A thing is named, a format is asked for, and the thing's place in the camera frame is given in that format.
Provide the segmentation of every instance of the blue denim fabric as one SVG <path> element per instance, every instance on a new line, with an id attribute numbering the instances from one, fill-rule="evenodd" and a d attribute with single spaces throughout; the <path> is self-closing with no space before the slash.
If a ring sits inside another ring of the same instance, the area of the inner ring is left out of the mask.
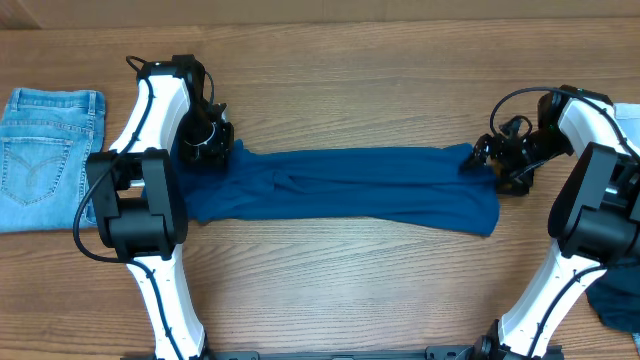
<path id="1" fill-rule="evenodd" d="M 88 190 L 85 162 L 104 139 L 97 91 L 15 89 L 0 123 L 0 232 L 70 229 Z M 92 205 L 81 227 L 95 225 Z"/>

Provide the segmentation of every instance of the jeans pocket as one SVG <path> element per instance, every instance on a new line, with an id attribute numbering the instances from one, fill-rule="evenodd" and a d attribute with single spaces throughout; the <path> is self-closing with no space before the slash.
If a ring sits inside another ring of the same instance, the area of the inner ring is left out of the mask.
<path id="1" fill-rule="evenodd" d="M 3 137 L 1 192 L 24 206 L 52 196 L 73 141 L 46 137 Z"/>

